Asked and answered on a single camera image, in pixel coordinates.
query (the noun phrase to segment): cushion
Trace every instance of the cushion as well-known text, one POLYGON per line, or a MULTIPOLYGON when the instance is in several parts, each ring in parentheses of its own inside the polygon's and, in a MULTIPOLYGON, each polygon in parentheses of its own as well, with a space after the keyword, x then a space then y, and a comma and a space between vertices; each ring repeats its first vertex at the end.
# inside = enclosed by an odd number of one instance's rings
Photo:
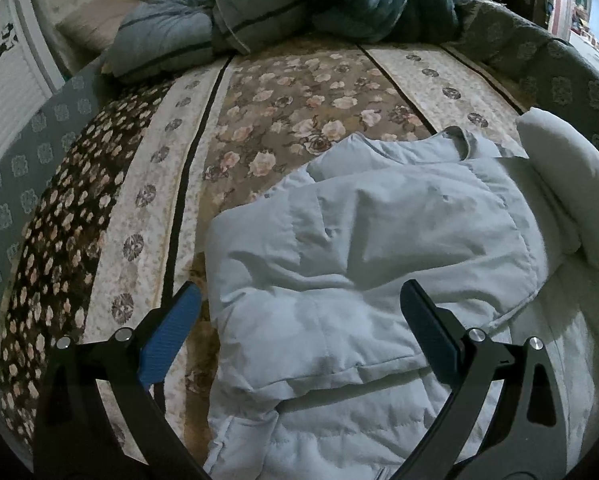
POLYGON ((103 52, 115 40, 124 17, 140 0, 93 0, 68 14, 57 24, 70 40, 93 52, 103 52))
POLYGON ((522 115, 517 130, 534 168, 577 222, 589 263, 599 269, 599 151, 539 108, 522 115))

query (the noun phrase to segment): folded white garment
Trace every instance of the folded white garment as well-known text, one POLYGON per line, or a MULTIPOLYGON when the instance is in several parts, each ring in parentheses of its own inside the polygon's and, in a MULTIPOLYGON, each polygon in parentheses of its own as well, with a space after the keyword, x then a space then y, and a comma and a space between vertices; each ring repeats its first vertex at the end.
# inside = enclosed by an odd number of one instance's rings
POLYGON ((456 130, 355 135, 214 219, 215 480, 374 479, 403 462, 448 390, 401 314, 402 284, 417 279, 464 326, 510 340, 507 322, 580 245, 528 160, 511 155, 456 130))

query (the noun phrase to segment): blue rubber tip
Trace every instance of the blue rubber tip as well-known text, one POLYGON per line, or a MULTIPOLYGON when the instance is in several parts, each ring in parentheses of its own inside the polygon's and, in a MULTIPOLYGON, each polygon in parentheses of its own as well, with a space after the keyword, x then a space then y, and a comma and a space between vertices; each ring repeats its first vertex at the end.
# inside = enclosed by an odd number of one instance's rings
POLYGON ((164 381, 201 312, 201 291, 189 286, 142 348, 138 378, 145 389, 164 381))

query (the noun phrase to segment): metal bolt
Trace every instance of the metal bolt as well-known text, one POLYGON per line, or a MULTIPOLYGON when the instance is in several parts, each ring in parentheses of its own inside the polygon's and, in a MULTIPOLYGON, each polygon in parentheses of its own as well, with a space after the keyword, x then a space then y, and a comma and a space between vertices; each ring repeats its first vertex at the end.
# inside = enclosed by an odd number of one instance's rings
POLYGON ((476 343, 481 343, 484 339, 486 339, 486 333, 480 328, 471 328, 468 331, 468 337, 471 341, 475 341, 476 343))
POLYGON ((115 339, 120 343, 128 341, 133 336, 133 331, 130 328, 124 327, 120 328, 117 332, 115 332, 115 339))
POLYGON ((60 350, 66 350, 69 346, 71 346, 71 344, 71 339, 67 335, 65 335, 59 338, 59 341, 55 343, 55 347, 59 348, 60 350))
POLYGON ((544 342, 538 337, 531 337, 531 339, 529 339, 529 344, 531 345, 531 348, 535 350, 544 348, 544 342))

